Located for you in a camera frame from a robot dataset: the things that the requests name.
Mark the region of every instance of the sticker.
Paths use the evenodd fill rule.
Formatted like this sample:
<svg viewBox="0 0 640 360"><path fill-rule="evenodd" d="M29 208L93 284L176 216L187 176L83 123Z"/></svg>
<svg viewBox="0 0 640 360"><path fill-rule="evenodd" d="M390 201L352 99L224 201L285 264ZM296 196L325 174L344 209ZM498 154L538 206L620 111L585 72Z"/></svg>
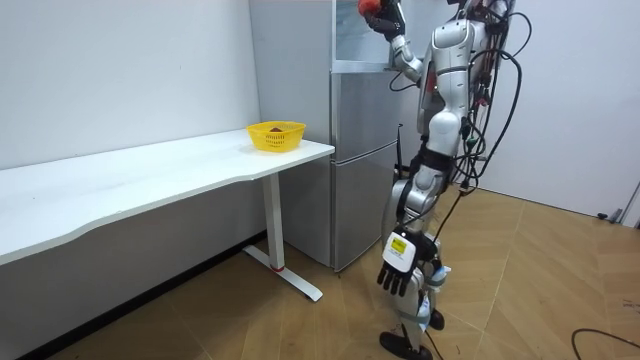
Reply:
<svg viewBox="0 0 640 360"><path fill-rule="evenodd" d="M393 250L399 252L400 254L404 254L404 249L407 248L407 243L398 238L395 238L391 243L391 247L393 248Z"/></svg>

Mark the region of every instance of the plastic basket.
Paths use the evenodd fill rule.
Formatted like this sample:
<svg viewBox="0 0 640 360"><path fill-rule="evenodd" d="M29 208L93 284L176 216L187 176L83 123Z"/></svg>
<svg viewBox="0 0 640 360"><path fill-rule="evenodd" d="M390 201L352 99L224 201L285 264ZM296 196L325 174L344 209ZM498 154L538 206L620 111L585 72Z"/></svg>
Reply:
<svg viewBox="0 0 640 360"><path fill-rule="evenodd" d="M305 124L293 121L268 121L247 127L253 145L265 151L285 152L295 149L302 135Z"/></svg>

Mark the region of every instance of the wood laminate floor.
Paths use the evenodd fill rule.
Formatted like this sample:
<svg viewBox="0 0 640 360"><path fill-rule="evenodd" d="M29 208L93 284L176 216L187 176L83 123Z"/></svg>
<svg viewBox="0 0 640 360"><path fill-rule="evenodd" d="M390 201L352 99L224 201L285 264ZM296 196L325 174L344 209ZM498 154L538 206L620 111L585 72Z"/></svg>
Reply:
<svg viewBox="0 0 640 360"><path fill-rule="evenodd" d="M580 327L640 342L640 231L478 190L441 240L453 269L438 298L447 325L430 334L446 360L574 359ZM318 303L238 254L52 359L396 359L378 344L398 323L375 283L379 251L338 275L287 247L287 266L324 292ZM583 359L640 360L598 335L577 342Z"/></svg>

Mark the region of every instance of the humanoid robot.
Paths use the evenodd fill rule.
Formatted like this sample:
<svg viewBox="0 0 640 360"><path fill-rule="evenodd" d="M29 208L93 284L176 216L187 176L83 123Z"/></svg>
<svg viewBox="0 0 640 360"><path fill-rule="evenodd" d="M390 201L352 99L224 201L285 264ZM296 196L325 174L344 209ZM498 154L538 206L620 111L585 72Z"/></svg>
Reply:
<svg viewBox="0 0 640 360"><path fill-rule="evenodd" d="M454 207L461 196L473 190L472 182L477 186L511 121L522 79L520 65L503 49L516 0L447 1L458 5L457 12L435 29L423 60L409 48L399 0L358 2L369 27L391 44L393 67L420 89L418 132L422 146L411 162L409 178L397 181L389 197L382 224L384 262L378 276L378 283L393 296L402 323L402 335L384 332L380 343L409 360L432 359L429 350L420 345L422 334L427 326L444 328L435 294L448 268L439 255L439 231L436 236L426 231L435 204L454 176L462 176ZM482 128L478 112L488 107L490 116L501 60L516 65L518 86L507 125L485 156L488 118ZM478 169L476 162L482 161L484 166Z"/></svg>

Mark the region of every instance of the desk foot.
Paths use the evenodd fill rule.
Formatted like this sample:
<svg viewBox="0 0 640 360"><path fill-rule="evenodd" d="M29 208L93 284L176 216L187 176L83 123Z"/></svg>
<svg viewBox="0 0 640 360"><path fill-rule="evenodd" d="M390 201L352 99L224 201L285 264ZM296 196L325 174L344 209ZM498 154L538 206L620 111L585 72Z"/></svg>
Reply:
<svg viewBox="0 0 640 360"><path fill-rule="evenodd" d="M263 253L253 245L249 245L243 250L247 254L254 257L256 260L260 261L264 266L271 269L271 264L269 264L269 256L267 254ZM304 293L309 299L313 300L314 302L318 301L322 297L322 291L320 291L317 287L311 285L307 280L301 278L286 267L283 268L282 271L273 272L280 275L281 278L287 280L291 285L302 291L302 293Z"/></svg>

